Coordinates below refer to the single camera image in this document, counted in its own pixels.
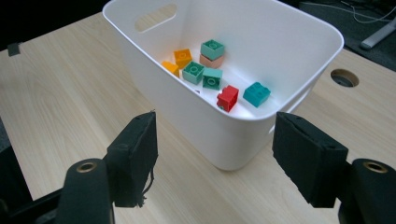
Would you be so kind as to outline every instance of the wire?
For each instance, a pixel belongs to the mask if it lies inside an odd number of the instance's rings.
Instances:
[[[335,8],[335,9],[339,9],[345,12],[349,12],[353,14],[353,18],[355,19],[355,21],[359,22],[359,23],[372,23],[372,22],[377,22],[377,21],[391,21],[391,20],[385,20],[386,17],[388,17],[390,14],[392,14],[393,11],[396,10],[396,7],[394,7],[389,13],[387,13],[387,15],[381,17],[381,18],[375,18],[375,17],[371,17],[371,16],[366,16],[364,14],[360,14],[358,12],[356,12],[355,7],[353,7],[352,5],[350,5],[349,3],[343,2],[341,1],[342,4],[349,6],[352,8],[351,10],[347,10],[345,8],[342,7],[335,7],[335,6],[329,6],[329,5],[325,5],[325,4],[319,4],[319,3],[311,3],[311,2],[301,2],[301,4],[306,4],[306,5],[311,5],[311,6],[318,6],[318,7],[331,7],[331,8]],[[361,21],[359,20],[356,16],[360,16],[366,19],[371,19],[371,21]]]

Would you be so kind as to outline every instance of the green block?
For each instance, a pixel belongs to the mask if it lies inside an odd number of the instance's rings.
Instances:
[[[211,39],[201,44],[201,54],[209,60],[214,61],[224,54],[224,46]]]
[[[185,80],[197,85],[202,80],[202,75],[205,67],[201,64],[190,62],[181,71],[182,76]]]
[[[256,107],[259,107],[264,101],[266,101],[271,94],[270,90],[265,88],[259,82],[253,83],[244,92],[244,99],[253,104]]]
[[[220,90],[222,70],[206,67],[203,76],[203,87],[218,91]]]

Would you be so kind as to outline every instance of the white cable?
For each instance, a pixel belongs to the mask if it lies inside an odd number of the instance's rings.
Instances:
[[[306,5],[311,5],[311,6],[318,6],[318,7],[331,7],[331,8],[335,8],[335,9],[339,9],[339,10],[342,10],[342,11],[345,11],[345,12],[352,13],[352,14],[353,14],[353,18],[355,19],[355,21],[360,22],[360,23],[371,23],[371,22],[376,22],[376,21],[391,21],[391,20],[384,20],[384,19],[385,19],[387,16],[389,16],[394,10],[396,10],[396,7],[394,7],[393,10],[391,10],[387,15],[385,15],[385,16],[383,16],[383,17],[381,17],[381,18],[375,18],[375,17],[366,16],[366,15],[357,13],[357,12],[355,11],[355,8],[354,8],[352,5],[348,4],[348,3],[344,3],[344,4],[346,4],[346,5],[349,6],[349,7],[352,7],[353,11],[350,11],[350,10],[347,10],[347,9],[344,9],[344,8],[341,8],[341,7],[334,7],[334,6],[325,5],[325,4],[319,4],[319,3],[311,3],[311,2],[301,2],[301,3],[302,3],[302,4],[306,4]],[[356,18],[356,15],[361,16],[361,17],[363,17],[363,18],[372,19],[372,21],[359,21],[359,20]]]

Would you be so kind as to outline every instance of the red block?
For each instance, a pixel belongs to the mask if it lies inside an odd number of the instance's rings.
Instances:
[[[231,85],[228,85],[218,95],[218,106],[223,110],[230,112],[238,100],[239,90]]]

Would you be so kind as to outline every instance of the yellow-orange block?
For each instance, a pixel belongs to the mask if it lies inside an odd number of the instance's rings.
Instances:
[[[180,69],[183,69],[189,62],[192,61],[189,49],[181,49],[174,51],[175,62]]]
[[[178,71],[178,65],[174,63],[169,63],[167,61],[164,61],[161,63],[164,68],[166,68],[169,72],[171,72],[173,75],[180,77],[180,72]]]

